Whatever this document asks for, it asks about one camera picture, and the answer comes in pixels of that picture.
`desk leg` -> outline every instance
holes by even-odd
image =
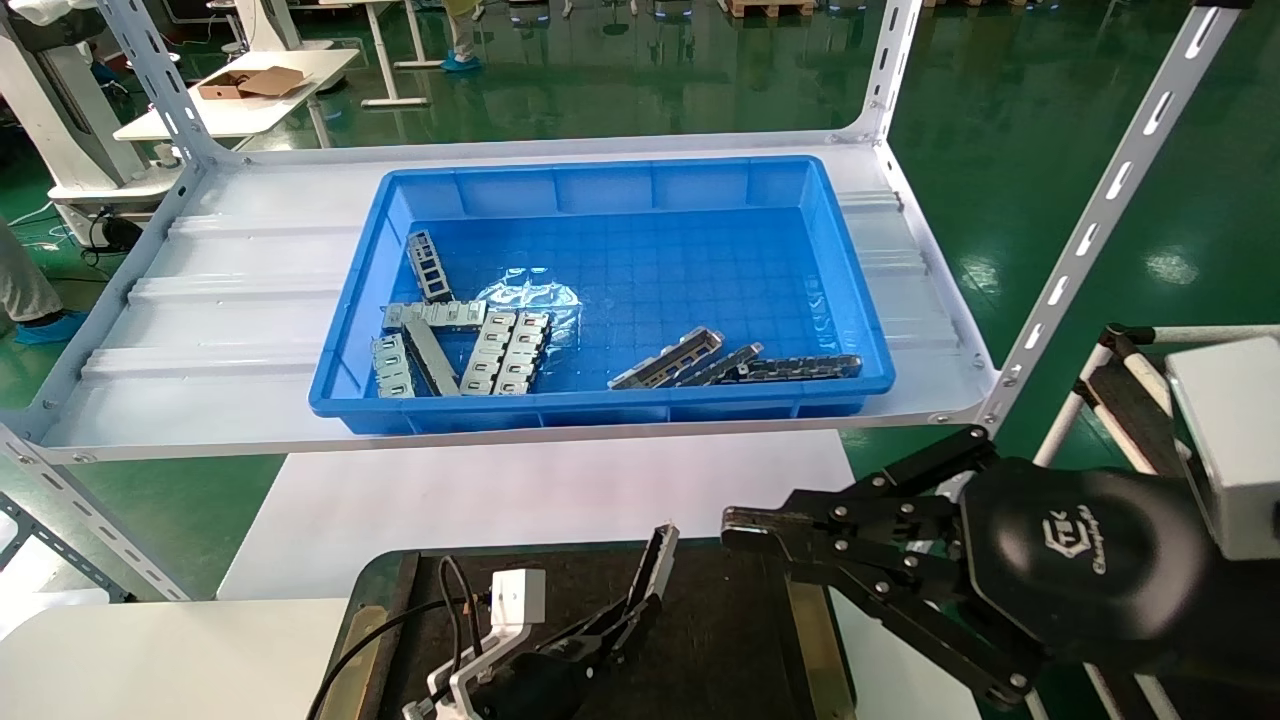
[[[311,113],[311,124],[316,127],[316,138],[320,140],[320,147],[333,147],[333,141],[329,140],[329,128],[324,124],[324,111],[320,109],[320,101],[315,99],[315,95],[307,97],[307,111]]]
[[[365,4],[369,14],[369,32],[374,36],[374,51],[378,54],[378,67],[383,70],[383,82],[387,83],[385,100],[364,100],[362,108],[403,108],[407,105],[426,105],[426,97],[401,97],[396,92],[396,78],[392,76],[392,61],[387,58],[387,44],[383,42],[383,28],[378,24],[378,10],[372,3]]]
[[[422,32],[417,27],[417,13],[413,12],[413,0],[404,0],[404,13],[408,15],[408,33],[413,37],[413,53],[417,60],[404,60],[396,63],[397,69],[439,68],[444,60],[428,60],[426,50],[422,47]]]

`corrugated shelf surface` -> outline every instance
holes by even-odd
[[[257,154],[210,172],[168,228],[128,306],[52,427],[50,460],[99,460],[654,434],[652,427],[357,437],[316,418],[307,389],[381,178],[404,168],[742,155],[823,161],[886,334],[897,383],[861,415],[677,423],[658,434],[915,424],[979,402],[986,348],[887,149],[826,133],[506,142]]]

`white table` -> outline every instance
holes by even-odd
[[[417,13],[413,10],[413,0],[404,0],[404,13],[408,15],[408,32],[413,36],[413,53],[416,60],[401,60],[392,63],[387,56],[387,44],[383,42],[383,28],[378,24],[378,8],[374,5],[388,0],[319,0],[320,5],[364,5],[365,14],[369,15],[369,32],[374,36],[374,53],[378,54],[378,67],[383,70],[383,82],[387,85],[387,97],[361,101],[362,108],[408,108],[426,105],[426,97],[401,97],[396,90],[396,76],[392,68],[397,69],[424,69],[438,68],[444,60],[428,60],[426,50],[422,47],[422,32],[417,28]]]
[[[46,610],[0,641],[5,717],[301,720],[346,600]]]
[[[413,548],[716,537],[728,505],[854,480],[835,430],[291,455],[220,600],[347,597]],[[978,720],[968,689],[837,597],[859,720]]]
[[[0,547],[18,537],[18,524],[0,512]],[[41,592],[67,561],[37,537],[28,537],[9,564],[0,570],[0,642],[37,614],[64,605],[106,605],[111,601],[102,588]]]
[[[252,51],[237,58],[216,73],[215,77],[233,70],[265,70],[271,67],[291,68],[306,76],[306,85],[284,97],[246,97],[243,100],[206,100],[200,91],[191,88],[191,99],[211,137],[250,137],[261,135],[279,124],[302,102],[307,104],[311,122],[316,127],[320,147],[332,147],[329,132],[324,124],[324,113],[316,102],[315,94],[320,87],[338,76],[349,64],[356,50],[289,50],[280,53]],[[115,131],[113,137],[123,142],[143,140],[168,140],[169,128],[157,110]]]

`cardboard box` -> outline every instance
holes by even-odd
[[[301,70],[268,68],[265,70],[230,70],[200,83],[205,100],[243,100],[244,97],[283,97],[306,85]]]

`green floor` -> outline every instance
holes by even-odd
[[[399,111],[360,109],[360,99],[384,94],[361,15],[300,14],[298,23],[307,37],[364,50],[348,72],[349,88],[324,100],[342,146],[827,128],[856,115],[879,27],[877,0],[868,0],[868,12],[819,9],[776,23],[733,22],[712,0],[695,0],[687,20],[680,15],[687,4],[659,4],[667,17],[657,18],[648,1],[631,18],[625,6],[586,0],[567,22],[557,5],[540,13],[552,18],[547,28],[515,27],[506,6],[493,5],[479,50],[488,68],[471,78],[397,73],[402,95],[433,100]],[[1106,0],[1046,5],[925,10],[891,137],[997,357],[1012,343],[1187,8],[1130,0],[1108,15]],[[408,58],[403,13],[392,6],[383,18],[393,58]],[[440,56],[443,15],[421,18],[429,54]],[[1260,3],[1228,40],[1005,424],[1006,451],[1034,451],[1108,320],[1276,320],[1280,254],[1267,249],[1280,227],[1277,19],[1274,4]],[[204,47],[183,47],[188,77],[220,64]],[[315,143],[300,111],[251,147]],[[12,165],[0,173],[0,213],[14,218],[38,208],[49,184],[38,159]],[[56,240],[50,229],[35,223],[20,234],[47,243]],[[33,252],[51,275],[77,278],[58,282],[72,306],[92,304],[101,275],[65,241]],[[0,340],[0,404],[27,402],[55,356]],[[849,432],[845,445],[855,469],[865,471],[936,430]],[[282,461],[119,462],[77,471],[178,578],[211,594]],[[1082,424],[1060,461],[1121,460]],[[141,585],[17,468],[0,469],[0,489]],[[1070,705],[1074,682],[1046,689],[1059,696],[1051,705]]]

